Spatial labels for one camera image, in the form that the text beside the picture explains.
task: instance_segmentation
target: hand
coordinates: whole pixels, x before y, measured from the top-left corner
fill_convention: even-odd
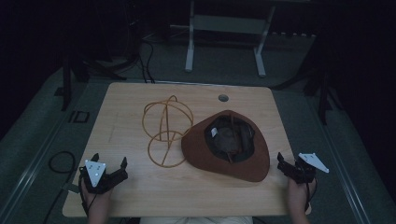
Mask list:
[[[315,191],[316,180],[308,184],[309,192]],[[289,178],[288,183],[288,208],[293,224],[309,223],[305,215],[306,195],[308,190],[306,184],[297,184],[293,179]]]
[[[105,224],[108,219],[108,212],[111,205],[111,193],[113,189],[104,194],[89,193],[85,187],[84,181],[81,181],[82,194],[84,200],[89,207],[88,223],[89,224]]]

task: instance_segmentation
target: hat opening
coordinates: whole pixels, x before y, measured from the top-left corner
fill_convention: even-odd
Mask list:
[[[253,155],[254,134],[253,128],[244,120],[222,115],[205,128],[205,141],[213,155],[234,163]]]

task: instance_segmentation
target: hat brim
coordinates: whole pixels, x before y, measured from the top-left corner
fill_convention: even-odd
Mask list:
[[[230,163],[216,157],[205,141],[205,128],[219,116],[234,116],[247,122],[255,131],[254,153],[244,161]],[[263,181],[267,176],[270,159],[268,146],[257,125],[247,117],[232,110],[224,110],[194,125],[181,139],[181,149],[186,161],[192,166],[223,175],[231,175],[250,182]]]

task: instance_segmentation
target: clothing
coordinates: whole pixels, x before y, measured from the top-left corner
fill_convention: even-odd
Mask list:
[[[253,224],[252,217],[142,217],[140,224]]]

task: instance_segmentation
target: person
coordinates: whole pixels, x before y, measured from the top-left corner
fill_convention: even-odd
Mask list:
[[[309,183],[310,193],[316,188],[316,181]],[[106,224],[108,212],[111,207],[111,193],[113,189],[104,194],[91,194],[87,191],[82,181],[82,194],[89,206],[88,224]],[[305,214],[306,195],[308,193],[306,184],[297,184],[293,179],[288,180],[287,205],[293,224],[309,224]],[[140,223],[250,223],[252,217],[142,217]]]

